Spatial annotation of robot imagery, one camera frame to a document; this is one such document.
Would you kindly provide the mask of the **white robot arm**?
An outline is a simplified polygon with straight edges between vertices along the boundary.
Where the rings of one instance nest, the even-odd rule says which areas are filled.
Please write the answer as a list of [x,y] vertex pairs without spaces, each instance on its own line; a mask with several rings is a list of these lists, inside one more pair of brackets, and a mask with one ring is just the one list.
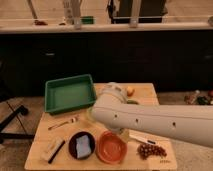
[[131,129],[213,148],[213,106],[128,104],[125,88],[110,82],[91,115],[114,132]]

